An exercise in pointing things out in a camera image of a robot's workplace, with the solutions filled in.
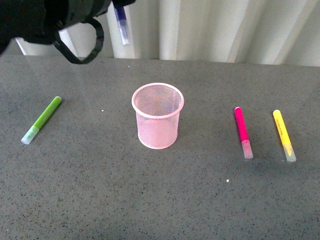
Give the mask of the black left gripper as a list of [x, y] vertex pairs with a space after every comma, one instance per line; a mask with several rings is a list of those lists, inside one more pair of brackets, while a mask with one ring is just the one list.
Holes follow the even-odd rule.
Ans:
[[134, 0], [2, 0], [0, 2], [0, 52], [14, 38], [33, 44], [51, 45], [59, 30], [78, 23], [95, 25], [94, 17]]

